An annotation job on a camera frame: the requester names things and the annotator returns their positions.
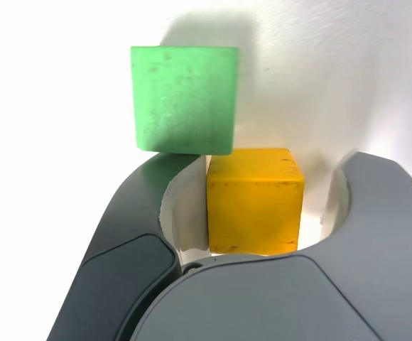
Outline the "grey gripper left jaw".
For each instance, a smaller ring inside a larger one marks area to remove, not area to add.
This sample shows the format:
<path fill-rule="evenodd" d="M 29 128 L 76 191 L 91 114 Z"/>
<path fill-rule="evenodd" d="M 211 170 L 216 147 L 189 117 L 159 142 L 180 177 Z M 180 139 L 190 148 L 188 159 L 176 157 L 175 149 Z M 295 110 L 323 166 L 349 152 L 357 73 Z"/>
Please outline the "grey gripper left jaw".
<path fill-rule="evenodd" d="M 205 179 L 205 158 L 159 153 L 119 186 L 93 234 L 49 340 L 130 340 L 156 296 L 182 276 L 160 212 L 170 184 Z"/>

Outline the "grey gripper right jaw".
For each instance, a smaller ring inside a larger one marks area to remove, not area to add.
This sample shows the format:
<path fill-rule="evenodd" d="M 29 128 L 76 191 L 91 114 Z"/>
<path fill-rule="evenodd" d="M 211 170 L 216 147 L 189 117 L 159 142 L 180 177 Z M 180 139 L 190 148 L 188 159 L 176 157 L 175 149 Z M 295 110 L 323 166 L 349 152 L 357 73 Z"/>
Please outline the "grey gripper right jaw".
<path fill-rule="evenodd" d="M 155 299 L 134 340 L 412 340 L 412 177 L 356 152 L 332 174 L 330 234 L 285 256 L 211 261 Z"/>

